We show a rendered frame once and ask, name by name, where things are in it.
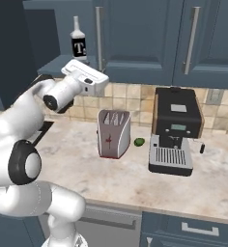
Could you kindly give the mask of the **grey dishwasher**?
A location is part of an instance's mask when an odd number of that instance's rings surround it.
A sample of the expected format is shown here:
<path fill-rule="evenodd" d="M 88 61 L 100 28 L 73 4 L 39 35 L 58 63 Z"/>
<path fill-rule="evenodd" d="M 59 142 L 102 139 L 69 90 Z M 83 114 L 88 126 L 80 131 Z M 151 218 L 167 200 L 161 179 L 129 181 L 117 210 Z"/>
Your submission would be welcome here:
<path fill-rule="evenodd" d="M 81 221 L 87 208 L 121 211 L 137 219 L 134 230 Z M 80 203 L 51 206 L 39 217 L 45 236 L 42 247 L 139 247 L 141 212 L 137 210 Z"/>

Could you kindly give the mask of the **silver toaster with red base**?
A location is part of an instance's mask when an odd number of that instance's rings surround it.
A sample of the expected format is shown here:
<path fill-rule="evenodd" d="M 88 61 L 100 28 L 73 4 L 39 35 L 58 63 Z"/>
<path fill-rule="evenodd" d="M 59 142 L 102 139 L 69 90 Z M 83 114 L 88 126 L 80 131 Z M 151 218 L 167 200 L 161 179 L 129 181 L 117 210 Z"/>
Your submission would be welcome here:
<path fill-rule="evenodd" d="M 100 157 L 119 159 L 130 144 L 130 112 L 100 110 L 97 134 Z"/>

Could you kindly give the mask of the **blue base cabinet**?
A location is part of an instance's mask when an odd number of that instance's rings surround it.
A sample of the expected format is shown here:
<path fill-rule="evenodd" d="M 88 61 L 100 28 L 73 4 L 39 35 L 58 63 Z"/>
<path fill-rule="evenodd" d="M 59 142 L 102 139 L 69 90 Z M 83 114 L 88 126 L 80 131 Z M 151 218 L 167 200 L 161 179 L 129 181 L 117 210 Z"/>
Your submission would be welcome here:
<path fill-rule="evenodd" d="M 41 247 L 45 242 L 38 217 L 9 217 L 0 214 L 0 247 Z"/>

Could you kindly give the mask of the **blue wall cabinet door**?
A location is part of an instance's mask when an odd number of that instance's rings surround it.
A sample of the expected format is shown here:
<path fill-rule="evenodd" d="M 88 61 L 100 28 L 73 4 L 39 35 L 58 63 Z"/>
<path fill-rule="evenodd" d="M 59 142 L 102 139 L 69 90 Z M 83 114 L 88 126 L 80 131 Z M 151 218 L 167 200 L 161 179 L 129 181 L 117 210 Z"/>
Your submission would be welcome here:
<path fill-rule="evenodd" d="M 190 69 L 185 75 L 192 7 L 201 10 Z M 173 84 L 228 89 L 228 0 L 184 0 Z"/>
<path fill-rule="evenodd" d="M 172 84 L 184 0 L 94 0 L 112 82 Z"/>

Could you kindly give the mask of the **grey wall outlet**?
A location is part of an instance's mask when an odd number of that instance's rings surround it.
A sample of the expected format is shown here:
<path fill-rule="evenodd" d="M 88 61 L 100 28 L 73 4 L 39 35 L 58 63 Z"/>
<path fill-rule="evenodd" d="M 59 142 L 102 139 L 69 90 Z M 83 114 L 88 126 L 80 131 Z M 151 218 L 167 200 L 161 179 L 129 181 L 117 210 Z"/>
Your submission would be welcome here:
<path fill-rule="evenodd" d="M 224 91 L 220 89 L 209 89 L 206 103 L 209 105 L 219 105 L 221 103 Z"/>

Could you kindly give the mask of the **blue drawer front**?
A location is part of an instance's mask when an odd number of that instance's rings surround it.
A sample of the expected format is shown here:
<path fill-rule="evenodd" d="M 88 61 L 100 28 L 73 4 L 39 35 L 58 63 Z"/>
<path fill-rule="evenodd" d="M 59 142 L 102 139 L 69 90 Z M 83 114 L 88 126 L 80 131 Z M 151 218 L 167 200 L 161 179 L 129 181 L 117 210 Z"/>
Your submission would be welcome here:
<path fill-rule="evenodd" d="M 219 228 L 219 236 L 210 236 L 199 233 L 188 233 L 182 231 L 182 223 L 187 222 L 191 228 L 210 230 L 212 227 Z M 191 219 L 166 214 L 143 212 L 141 234 L 166 235 L 169 237 L 210 241 L 228 244 L 228 224 Z"/>

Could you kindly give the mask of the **black hob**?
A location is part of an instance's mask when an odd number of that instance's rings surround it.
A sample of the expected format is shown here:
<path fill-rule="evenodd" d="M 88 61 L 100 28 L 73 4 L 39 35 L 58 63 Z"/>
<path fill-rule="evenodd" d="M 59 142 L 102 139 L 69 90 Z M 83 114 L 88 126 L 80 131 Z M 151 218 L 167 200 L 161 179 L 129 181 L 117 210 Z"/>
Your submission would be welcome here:
<path fill-rule="evenodd" d="M 52 121 L 44 121 L 43 126 L 29 140 L 36 146 L 52 126 Z"/>

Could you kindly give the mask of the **black and silver coffee machine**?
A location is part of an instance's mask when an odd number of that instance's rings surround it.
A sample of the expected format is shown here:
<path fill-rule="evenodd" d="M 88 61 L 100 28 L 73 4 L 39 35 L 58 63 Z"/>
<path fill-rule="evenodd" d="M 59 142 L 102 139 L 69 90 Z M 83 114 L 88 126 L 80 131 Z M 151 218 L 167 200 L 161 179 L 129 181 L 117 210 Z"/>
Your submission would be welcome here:
<path fill-rule="evenodd" d="M 193 164 L 188 140 L 199 139 L 203 126 L 204 117 L 193 90 L 156 88 L 149 171 L 189 177 Z"/>

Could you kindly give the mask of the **blue base cabinet door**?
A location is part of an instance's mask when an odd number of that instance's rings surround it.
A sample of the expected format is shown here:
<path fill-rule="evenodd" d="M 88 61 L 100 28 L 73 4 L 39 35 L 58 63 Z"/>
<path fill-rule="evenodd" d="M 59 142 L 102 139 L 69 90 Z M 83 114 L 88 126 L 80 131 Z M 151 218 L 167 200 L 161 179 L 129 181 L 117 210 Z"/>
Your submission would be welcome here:
<path fill-rule="evenodd" d="M 228 247 L 227 243 L 198 241 L 169 237 L 166 235 L 141 234 L 140 247 L 147 247 L 147 237 L 152 237 L 151 247 Z"/>

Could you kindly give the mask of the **open dark blue cabinet door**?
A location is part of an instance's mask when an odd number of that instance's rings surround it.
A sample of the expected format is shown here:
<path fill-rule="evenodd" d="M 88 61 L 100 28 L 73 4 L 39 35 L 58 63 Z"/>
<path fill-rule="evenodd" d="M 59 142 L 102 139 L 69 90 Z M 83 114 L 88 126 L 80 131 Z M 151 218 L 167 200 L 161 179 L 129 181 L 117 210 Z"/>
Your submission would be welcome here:
<path fill-rule="evenodd" d="M 0 111 L 37 76 L 22 0 L 0 0 Z"/>

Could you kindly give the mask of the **white bottle with black label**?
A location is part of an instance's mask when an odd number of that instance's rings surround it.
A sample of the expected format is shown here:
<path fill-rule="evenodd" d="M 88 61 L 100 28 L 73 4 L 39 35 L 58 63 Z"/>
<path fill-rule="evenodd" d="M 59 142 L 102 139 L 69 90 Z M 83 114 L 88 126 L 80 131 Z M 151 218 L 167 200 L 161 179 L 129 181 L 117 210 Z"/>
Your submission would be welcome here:
<path fill-rule="evenodd" d="M 73 18 L 73 31 L 71 32 L 71 48 L 73 57 L 76 60 L 87 60 L 85 34 L 80 30 L 77 15 Z"/>

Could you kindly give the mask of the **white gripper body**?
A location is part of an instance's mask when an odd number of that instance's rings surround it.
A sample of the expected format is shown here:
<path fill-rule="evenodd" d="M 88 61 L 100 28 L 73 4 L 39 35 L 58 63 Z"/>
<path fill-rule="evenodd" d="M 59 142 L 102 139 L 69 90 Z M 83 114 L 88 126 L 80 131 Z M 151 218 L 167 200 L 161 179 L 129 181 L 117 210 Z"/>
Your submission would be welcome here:
<path fill-rule="evenodd" d="M 82 87 L 83 96 L 97 96 L 109 83 L 109 77 L 75 59 L 70 60 L 61 72 L 72 75 L 74 80 Z"/>

